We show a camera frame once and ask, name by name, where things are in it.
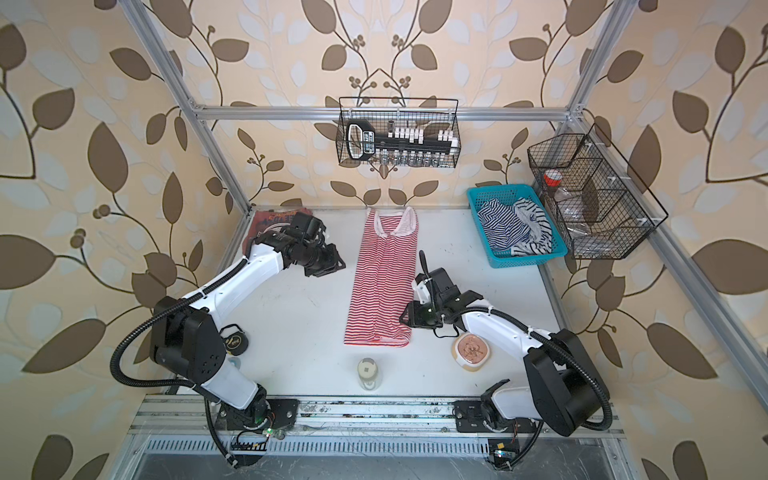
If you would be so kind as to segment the striped red white tank top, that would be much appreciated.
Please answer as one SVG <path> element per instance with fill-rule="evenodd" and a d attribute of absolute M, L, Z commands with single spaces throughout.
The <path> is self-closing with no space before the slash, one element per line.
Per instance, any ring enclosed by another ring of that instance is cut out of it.
<path fill-rule="evenodd" d="M 412 208 L 383 215 L 369 211 L 362 235 L 344 343 L 405 347 L 411 328 L 400 322 L 414 299 L 418 217 Z"/>

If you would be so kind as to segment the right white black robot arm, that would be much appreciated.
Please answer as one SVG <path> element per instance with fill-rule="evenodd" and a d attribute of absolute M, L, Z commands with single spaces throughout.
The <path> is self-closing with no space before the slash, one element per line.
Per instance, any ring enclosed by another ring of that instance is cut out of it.
<path fill-rule="evenodd" d="M 545 428 L 568 437 L 577 429 L 606 432 L 613 424 L 610 392 L 578 336 L 567 328 L 550 332 L 524 324 L 491 305 L 481 294 L 462 291 L 442 268 L 430 269 L 424 253 L 412 282 L 414 299 L 401 314 L 402 325 L 437 332 L 450 326 L 456 345 L 477 338 L 522 362 L 527 383 L 502 379 L 479 400 L 484 429 L 516 433 L 527 418 L 533 432 L 522 446 L 497 448 L 490 455 L 498 470 L 512 471 L 529 454 Z"/>

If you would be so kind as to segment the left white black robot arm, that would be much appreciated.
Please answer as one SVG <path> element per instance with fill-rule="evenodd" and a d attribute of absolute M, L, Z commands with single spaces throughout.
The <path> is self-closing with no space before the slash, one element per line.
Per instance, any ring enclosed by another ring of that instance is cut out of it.
<path fill-rule="evenodd" d="M 112 377 L 134 388 L 189 388 L 218 402 L 245 429 L 271 427 L 275 416 L 265 388 L 231 363 L 234 353 L 221 333 L 230 326 L 227 316 L 285 269 L 300 266 L 308 277 L 344 269 L 337 247 L 325 239 L 325 230 L 319 218 L 297 212 L 287 225 L 252 238 L 245 253 L 204 286 L 178 300 L 162 299 L 153 316 L 116 347 L 109 363 Z M 122 370 L 123 354 L 142 333 L 150 340 L 150 359 L 173 373 L 173 378 L 136 379 Z"/>

